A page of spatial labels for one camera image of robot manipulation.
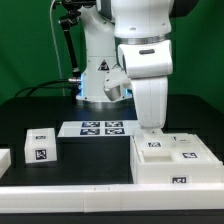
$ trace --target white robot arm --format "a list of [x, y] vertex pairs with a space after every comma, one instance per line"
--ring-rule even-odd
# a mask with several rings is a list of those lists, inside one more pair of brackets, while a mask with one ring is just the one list
[[[173, 71], [171, 42], [166, 35], [171, 32], [169, 15], [176, 2], [63, 0], [68, 15], [81, 18], [86, 36], [87, 68], [82, 94], [76, 98], [91, 104], [122, 101], [127, 98], [125, 88], [132, 89], [140, 126], [162, 128], [167, 75]], [[188, 1], [179, 2], [186, 8]]]
[[[101, 3], [97, 1], [99, 11]], [[166, 34], [171, 32], [169, 13], [173, 3], [111, 1], [118, 62], [131, 82], [138, 121], [144, 129], [162, 128], [165, 123], [167, 75], [173, 70], [171, 42]]]

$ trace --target black tabletop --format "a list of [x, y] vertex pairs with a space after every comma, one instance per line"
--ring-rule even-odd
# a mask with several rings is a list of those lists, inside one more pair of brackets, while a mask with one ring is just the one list
[[[10, 148], [12, 165], [0, 186], [132, 183], [129, 137], [56, 138], [57, 162], [26, 165], [27, 129], [55, 128], [63, 121], [135, 120], [133, 105], [97, 110], [71, 103], [70, 97], [15, 98], [0, 106], [0, 148]], [[224, 116], [201, 98], [168, 97], [165, 133], [197, 134], [224, 161]], [[2, 214], [0, 223], [212, 223], [223, 210], [142, 211], [69, 214]]]

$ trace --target green background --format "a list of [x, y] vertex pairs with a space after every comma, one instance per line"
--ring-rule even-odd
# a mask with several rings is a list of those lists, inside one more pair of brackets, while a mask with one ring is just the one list
[[[59, 79], [51, 36], [51, 0], [0, 1], [0, 103], [22, 88]], [[53, 11], [55, 31], [64, 78], [71, 68], [58, 18]], [[194, 11], [172, 19], [174, 73], [169, 94], [192, 94], [205, 99], [224, 113], [224, 1], [200, 0]], [[81, 70], [85, 67], [82, 27], [72, 36]], [[35, 95], [59, 95], [61, 90], [40, 90]]]

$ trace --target black cable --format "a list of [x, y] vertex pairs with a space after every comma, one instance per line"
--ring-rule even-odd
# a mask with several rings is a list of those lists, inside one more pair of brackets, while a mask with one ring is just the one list
[[50, 86], [39, 86], [39, 87], [27, 87], [27, 88], [24, 88], [24, 89], [21, 89], [19, 92], [17, 92], [14, 96], [14, 98], [18, 97], [20, 93], [26, 91], [26, 90], [29, 90], [31, 89], [31, 91], [33, 89], [35, 89], [34, 91], [38, 90], [38, 89], [70, 89], [71, 87], [70, 86], [55, 86], [55, 87], [50, 87]]
[[32, 95], [39, 87], [49, 86], [49, 85], [58, 84], [58, 83], [66, 83], [66, 82], [68, 83], [67, 79], [59, 79], [59, 80], [41, 83], [36, 87], [32, 87], [31, 90], [26, 94], [26, 97], [29, 97], [30, 95]]

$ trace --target cable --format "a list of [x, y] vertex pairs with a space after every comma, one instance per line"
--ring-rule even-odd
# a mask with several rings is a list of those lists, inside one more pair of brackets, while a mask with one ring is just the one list
[[60, 79], [63, 79], [63, 73], [62, 73], [62, 68], [61, 68], [61, 59], [59, 56], [58, 45], [57, 45], [55, 29], [54, 29], [53, 16], [52, 16], [52, 11], [53, 11], [55, 2], [56, 2], [56, 0], [52, 0], [51, 6], [50, 6], [50, 12], [49, 12], [50, 13], [50, 24], [51, 24], [51, 33], [52, 33], [53, 43], [54, 43], [54, 50], [55, 50], [56, 58], [57, 58], [58, 71], [59, 71]]
[[38, 89], [70, 89], [69, 86], [55, 86], [55, 87], [50, 87], [50, 86], [39, 86], [39, 87], [27, 87], [27, 88], [24, 88], [24, 89], [21, 89], [19, 92], [17, 92], [14, 96], [14, 98], [17, 98], [20, 93], [26, 91], [26, 90], [29, 90], [29, 89], [35, 89], [38, 90]]
[[54, 80], [54, 81], [50, 81], [50, 82], [45, 82], [45, 83], [41, 83], [36, 87], [33, 87], [27, 94], [26, 97], [29, 97], [30, 95], [32, 95], [39, 87], [44, 87], [44, 86], [49, 86], [49, 85], [53, 85], [53, 84], [58, 84], [58, 83], [68, 83], [67, 79], [59, 79], [59, 80]]

